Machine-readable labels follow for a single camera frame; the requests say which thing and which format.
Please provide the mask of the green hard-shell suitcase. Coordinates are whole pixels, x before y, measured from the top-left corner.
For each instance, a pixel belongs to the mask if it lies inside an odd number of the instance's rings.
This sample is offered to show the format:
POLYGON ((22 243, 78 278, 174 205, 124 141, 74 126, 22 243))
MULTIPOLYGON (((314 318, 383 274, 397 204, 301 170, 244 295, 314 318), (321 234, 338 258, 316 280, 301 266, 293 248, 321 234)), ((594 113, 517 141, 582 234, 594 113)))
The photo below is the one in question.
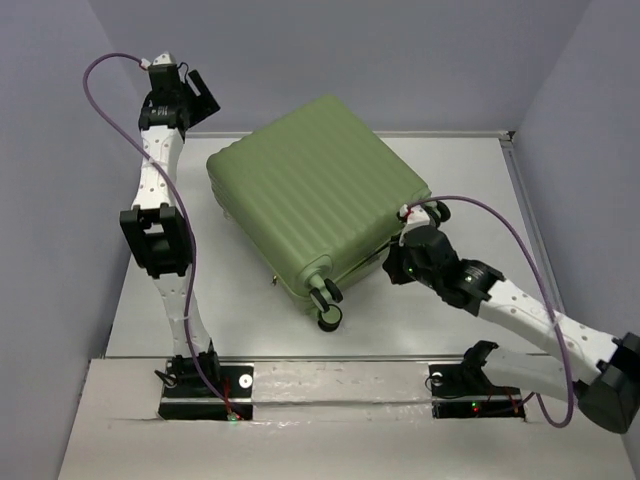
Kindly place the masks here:
POLYGON ((338 97, 324 95, 212 154, 223 213, 248 237, 292 302, 325 332, 345 291, 386 260, 406 206, 445 222, 418 173, 338 97))

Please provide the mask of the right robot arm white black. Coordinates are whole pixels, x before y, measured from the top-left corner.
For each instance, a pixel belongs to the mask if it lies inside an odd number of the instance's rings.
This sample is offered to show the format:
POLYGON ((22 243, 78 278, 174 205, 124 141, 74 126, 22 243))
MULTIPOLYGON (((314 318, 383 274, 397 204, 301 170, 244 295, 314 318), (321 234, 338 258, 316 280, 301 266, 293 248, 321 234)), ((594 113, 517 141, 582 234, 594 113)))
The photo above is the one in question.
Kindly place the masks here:
POLYGON ((461 259, 437 228, 418 224, 390 241, 383 269, 394 285, 418 282, 447 305, 522 337, 543 356, 481 340, 464 354, 460 379, 470 391, 514 386, 563 400, 599 427, 626 433, 639 411, 639 337, 592 329, 546 308, 500 271, 461 259))

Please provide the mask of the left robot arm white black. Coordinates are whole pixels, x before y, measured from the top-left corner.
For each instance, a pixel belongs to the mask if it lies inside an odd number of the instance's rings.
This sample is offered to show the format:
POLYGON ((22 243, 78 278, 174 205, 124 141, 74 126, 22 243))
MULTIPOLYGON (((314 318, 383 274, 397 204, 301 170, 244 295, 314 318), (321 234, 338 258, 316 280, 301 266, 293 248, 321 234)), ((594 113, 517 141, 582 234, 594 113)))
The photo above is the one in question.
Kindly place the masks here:
POLYGON ((219 106, 210 91, 195 91, 204 85, 198 72, 183 78, 170 54, 142 65, 151 85, 138 120, 143 160, 137 193, 119 223, 134 260, 153 280, 170 325, 173 357, 160 379, 168 388, 209 395, 220 386, 221 370, 194 293, 195 240, 176 180, 187 131, 219 106))

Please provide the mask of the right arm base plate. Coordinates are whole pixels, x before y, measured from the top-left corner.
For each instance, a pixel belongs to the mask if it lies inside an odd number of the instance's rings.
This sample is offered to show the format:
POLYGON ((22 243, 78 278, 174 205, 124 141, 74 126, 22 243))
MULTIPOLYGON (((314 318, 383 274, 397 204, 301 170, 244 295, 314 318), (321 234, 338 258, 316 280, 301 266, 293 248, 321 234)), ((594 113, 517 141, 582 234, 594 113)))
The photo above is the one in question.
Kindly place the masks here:
POLYGON ((436 420, 526 419, 520 389, 468 377, 460 364, 431 365, 425 388, 436 420))

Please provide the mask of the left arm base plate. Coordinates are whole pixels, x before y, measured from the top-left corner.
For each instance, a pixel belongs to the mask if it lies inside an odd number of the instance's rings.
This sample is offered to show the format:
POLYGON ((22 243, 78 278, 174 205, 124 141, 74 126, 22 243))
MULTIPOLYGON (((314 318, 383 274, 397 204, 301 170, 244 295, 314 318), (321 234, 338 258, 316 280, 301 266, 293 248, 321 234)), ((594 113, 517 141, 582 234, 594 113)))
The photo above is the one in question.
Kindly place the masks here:
POLYGON ((202 382, 197 372, 178 381, 169 367, 154 373, 162 382, 158 415, 164 420, 249 421, 253 419, 254 365, 222 364, 221 380, 214 385, 218 394, 202 382))

